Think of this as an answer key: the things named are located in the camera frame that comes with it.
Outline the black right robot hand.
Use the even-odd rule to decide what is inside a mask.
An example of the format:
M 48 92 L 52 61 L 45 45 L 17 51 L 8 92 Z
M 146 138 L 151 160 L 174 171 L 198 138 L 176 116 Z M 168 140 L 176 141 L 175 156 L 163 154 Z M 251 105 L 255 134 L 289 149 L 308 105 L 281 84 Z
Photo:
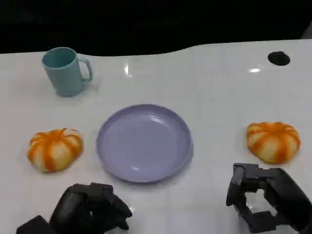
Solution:
M 263 190 L 264 198 L 277 211 L 252 213 L 246 193 Z M 235 163 L 227 198 L 248 224 L 251 233 L 274 231 L 279 225 L 291 226 L 300 234 L 312 232 L 312 203 L 289 174 L 281 168 L 260 168 L 257 164 Z

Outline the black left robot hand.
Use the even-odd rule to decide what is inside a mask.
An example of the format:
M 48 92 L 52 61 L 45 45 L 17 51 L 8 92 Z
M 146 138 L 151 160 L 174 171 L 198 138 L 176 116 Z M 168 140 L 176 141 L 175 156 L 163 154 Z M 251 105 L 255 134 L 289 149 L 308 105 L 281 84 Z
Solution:
M 74 184 L 62 194 L 49 224 L 58 234 L 103 234 L 115 228 L 129 230 L 126 219 L 131 216 L 112 185 Z

